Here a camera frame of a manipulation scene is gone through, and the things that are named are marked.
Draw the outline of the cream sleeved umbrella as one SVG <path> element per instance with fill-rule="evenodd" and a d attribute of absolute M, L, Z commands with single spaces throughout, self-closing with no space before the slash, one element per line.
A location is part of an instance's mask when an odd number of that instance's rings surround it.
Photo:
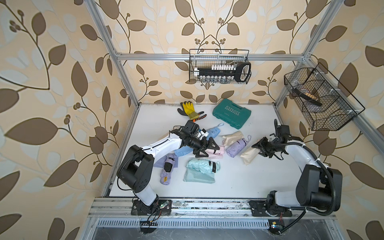
<path fill-rule="evenodd" d="M 260 149 L 249 147 L 241 154 L 241 159 L 245 165 L 249 165 L 260 153 Z"/>
<path fill-rule="evenodd" d="M 244 138 L 244 135 L 241 131 L 237 131 L 233 134 L 223 136 L 223 146 L 229 147 L 238 140 Z"/>

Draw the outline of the mint green umbrella sleeve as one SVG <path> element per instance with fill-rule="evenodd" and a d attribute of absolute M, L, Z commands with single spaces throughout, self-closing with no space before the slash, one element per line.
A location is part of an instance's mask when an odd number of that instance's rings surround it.
<path fill-rule="evenodd" d="M 184 182 L 195 182 L 203 184 L 214 184 L 215 183 L 215 174 L 214 173 L 201 173 L 193 169 L 187 169 Z"/>

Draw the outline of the purple umbrella sleeve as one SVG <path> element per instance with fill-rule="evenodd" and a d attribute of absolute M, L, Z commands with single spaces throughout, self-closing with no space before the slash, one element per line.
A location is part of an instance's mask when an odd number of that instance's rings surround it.
<path fill-rule="evenodd" d="M 179 157 L 176 156 L 173 153 L 170 153 L 170 154 L 167 154 L 167 155 L 163 156 L 159 160 L 157 160 L 154 163 L 154 167 L 156 167 L 156 168 L 163 168 L 165 163 L 170 163 L 170 164 L 173 165 L 173 168 L 177 168 L 178 167 L 178 162 L 179 162 Z"/>

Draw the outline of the pink sleeved umbrella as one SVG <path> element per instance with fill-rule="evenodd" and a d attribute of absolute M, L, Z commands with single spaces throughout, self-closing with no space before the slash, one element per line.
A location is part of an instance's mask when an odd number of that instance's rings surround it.
<path fill-rule="evenodd" d="M 204 159 L 210 159 L 210 160 L 222 159 L 222 158 L 223 158 L 223 155 L 221 154 L 211 154 L 211 153 L 209 153 L 207 157 L 204 157 Z"/>

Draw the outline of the blue sleeved umbrella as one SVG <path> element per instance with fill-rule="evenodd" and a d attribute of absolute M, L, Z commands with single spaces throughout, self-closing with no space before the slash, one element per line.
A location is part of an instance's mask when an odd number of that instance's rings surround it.
<path fill-rule="evenodd" d="M 194 150 L 191 147 L 183 146 L 183 147 L 175 150 L 175 155 L 177 157 L 182 157 L 182 156 L 185 156 L 185 155 L 192 153 L 193 151 Z"/>

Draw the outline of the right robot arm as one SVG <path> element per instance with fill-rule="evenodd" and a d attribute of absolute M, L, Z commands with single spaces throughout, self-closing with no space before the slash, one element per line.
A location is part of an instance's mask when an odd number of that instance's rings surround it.
<path fill-rule="evenodd" d="M 263 137 L 252 148 L 268 158 L 278 153 L 289 155 L 301 171 L 294 190 L 271 191 L 265 201 L 250 201 L 255 216 L 290 217 L 293 210 L 328 216 L 340 209 L 342 173 L 322 163 L 301 138 L 291 135 L 289 126 L 275 124 L 275 133 Z"/>

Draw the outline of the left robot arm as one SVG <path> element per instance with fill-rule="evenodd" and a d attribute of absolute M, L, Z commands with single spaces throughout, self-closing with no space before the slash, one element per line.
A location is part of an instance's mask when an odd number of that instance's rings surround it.
<path fill-rule="evenodd" d="M 187 121 L 184 126 L 169 131 L 167 137 L 154 144 L 143 148 L 133 145 L 125 154 L 117 177 L 131 188 L 144 206 L 155 206 L 158 195 L 150 186 L 154 162 L 184 146 L 192 148 L 196 157 L 207 157 L 207 150 L 220 149 L 214 139 L 208 139 L 207 136 L 206 130 L 201 130 L 193 121 Z"/>

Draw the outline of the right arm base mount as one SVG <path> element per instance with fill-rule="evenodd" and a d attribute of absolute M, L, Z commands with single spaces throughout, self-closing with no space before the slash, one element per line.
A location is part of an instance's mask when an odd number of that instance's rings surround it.
<path fill-rule="evenodd" d="M 251 200 L 249 205 L 253 217 L 292 217 L 289 208 L 278 206 L 275 199 L 276 191 L 271 191 L 267 198 L 261 200 Z"/>

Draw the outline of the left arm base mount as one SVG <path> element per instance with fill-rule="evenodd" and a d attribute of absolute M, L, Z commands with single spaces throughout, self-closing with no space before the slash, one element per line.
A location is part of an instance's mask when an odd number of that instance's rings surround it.
<path fill-rule="evenodd" d="M 140 199 L 136 198 L 133 200 L 131 215 L 154 216 L 155 214 L 162 212 L 162 216 L 169 216 L 172 211 L 172 203 L 172 200 L 163 200 L 157 197 L 150 206 L 147 206 Z"/>

